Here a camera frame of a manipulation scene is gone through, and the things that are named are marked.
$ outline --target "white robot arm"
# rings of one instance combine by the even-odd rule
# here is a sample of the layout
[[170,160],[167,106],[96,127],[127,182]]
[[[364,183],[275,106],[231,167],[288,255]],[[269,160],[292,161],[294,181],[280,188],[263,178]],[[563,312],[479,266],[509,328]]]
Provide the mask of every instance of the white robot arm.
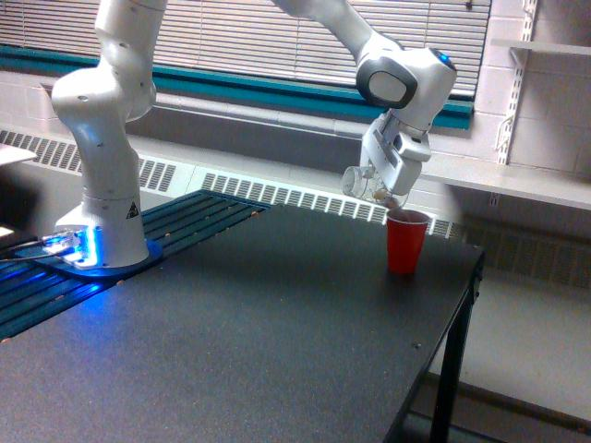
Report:
[[[346,0],[272,1],[328,28],[355,57],[361,94],[389,109],[363,137],[363,168],[345,172],[344,192],[360,197],[359,181],[376,175],[388,193],[406,194],[430,157],[427,132],[455,81],[452,63],[437,51],[405,51]],[[129,146],[125,123],[155,101],[152,56],[165,8],[166,0],[102,0],[95,23],[99,65],[55,83],[54,109],[82,160],[82,204],[57,223],[59,231],[86,233],[82,247],[63,256],[77,268],[122,268],[149,254],[139,212],[138,154]]]
[[379,176],[403,196],[431,156],[427,132],[450,95],[456,70],[432,49],[406,51],[374,31],[346,0],[272,0],[286,13],[324,25],[357,63],[356,85],[367,102],[389,108],[363,137],[360,165],[345,171],[343,191],[361,198],[364,180]]
[[81,250],[63,257],[80,269],[122,268],[148,256],[138,154],[125,124],[155,102],[152,55],[165,7],[166,0],[103,0],[95,22],[100,63],[54,85],[53,106],[78,144],[84,185],[82,204],[56,228],[86,233]]

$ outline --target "white shelf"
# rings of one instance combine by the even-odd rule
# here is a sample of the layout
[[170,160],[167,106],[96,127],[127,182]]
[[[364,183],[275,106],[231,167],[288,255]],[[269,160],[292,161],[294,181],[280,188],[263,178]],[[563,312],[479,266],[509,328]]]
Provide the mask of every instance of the white shelf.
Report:
[[503,46],[512,49],[522,49],[545,54],[569,54],[591,56],[591,47],[574,46],[571,44],[522,42],[521,40],[492,39],[493,46]]
[[28,150],[14,148],[0,143],[0,166],[16,162],[25,162],[26,160],[32,160],[35,157],[36,155]]
[[446,185],[591,210],[591,178],[434,153],[421,178]]

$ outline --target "shelf bracket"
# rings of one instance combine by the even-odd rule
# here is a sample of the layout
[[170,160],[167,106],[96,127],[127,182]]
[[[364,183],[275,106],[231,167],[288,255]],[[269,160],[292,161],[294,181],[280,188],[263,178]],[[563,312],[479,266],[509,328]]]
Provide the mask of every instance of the shelf bracket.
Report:
[[[531,42],[534,31],[534,23],[536,21],[537,0],[522,0],[522,6],[525,12],[524,29],[522,31],[522,42]],[[521,98],[521,88],[524,84],[525,68],[527,66],[528,51],[517,48],[511,48],[510,54],[515,62],[515,70],[513,73],[513,87],[511,90],[511,98],[509,100],[509,109],[505,115],[505,119],[499,125],[497,131],[497,142],[495,144],[498,152],[497,163],[507,164],[509,161],[509,153],[511,151],[511,144],[513,142],[513,129],[517,117],[517,110],[519,108],[519,99]]]
[[490,196],[488,197],[488,205],[491,208],[497,208],[499,206],[499,201],[501,200],[501,194],[497,194],[495,192],[491,192]]

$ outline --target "red cup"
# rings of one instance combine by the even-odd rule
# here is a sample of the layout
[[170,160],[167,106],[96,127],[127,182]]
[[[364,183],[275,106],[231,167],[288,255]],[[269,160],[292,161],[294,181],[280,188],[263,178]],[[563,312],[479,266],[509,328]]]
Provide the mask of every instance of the red cup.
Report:
[[388,269],[396,274],[415,273],[430,218],[416,210],[388,212]]

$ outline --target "window blinds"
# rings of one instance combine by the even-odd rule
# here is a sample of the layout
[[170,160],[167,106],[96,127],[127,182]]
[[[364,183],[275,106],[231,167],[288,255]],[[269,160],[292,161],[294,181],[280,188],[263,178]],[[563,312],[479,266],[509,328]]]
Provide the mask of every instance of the window blinds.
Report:
[[[98,55],[100,0],[0,1],[0,43]],[[350,0],[376,30],[406,48],[434,47],[458,68],[454,93],[474,95],[490,0]],[[355,63],[321,25],[271,0],[169,0],[157,64],[353,85]]]

